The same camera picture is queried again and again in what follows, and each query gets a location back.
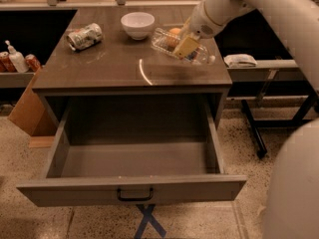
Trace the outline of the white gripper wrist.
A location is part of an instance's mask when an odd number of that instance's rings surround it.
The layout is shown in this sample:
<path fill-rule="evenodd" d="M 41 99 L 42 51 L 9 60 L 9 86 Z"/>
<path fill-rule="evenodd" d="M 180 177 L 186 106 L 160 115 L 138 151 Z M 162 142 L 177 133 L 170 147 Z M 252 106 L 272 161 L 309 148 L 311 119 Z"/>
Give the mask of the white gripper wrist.
<path fill-rule="evenodd" d="M 209 39 L 213 38 L 218 30 L 219 26 L 207 15 L 204 2 L 200 2 L 180 29 L 178 36 L 184 39 L 178 43 L 172 53 L 179 59 L 183 59 L 199 47 L 199 42 L 188 36 L 190 32 L 201 39 Z"/>

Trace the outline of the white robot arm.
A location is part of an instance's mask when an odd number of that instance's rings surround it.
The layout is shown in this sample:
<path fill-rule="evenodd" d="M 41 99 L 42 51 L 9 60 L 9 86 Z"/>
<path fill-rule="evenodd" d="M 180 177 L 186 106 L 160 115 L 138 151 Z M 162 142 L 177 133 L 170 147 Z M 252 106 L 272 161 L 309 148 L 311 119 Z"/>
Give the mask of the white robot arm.
<path fill-rule="evenodd" d="M 186 57 L 200 39 L 232 19 L 258 10 L 319 91 L 319 7 L 310 0 L 203 0 L 184 24 L 173 53 Z M 273 166 L 262 239 L 319 239 L 319 119 L 296 129 Z"/>

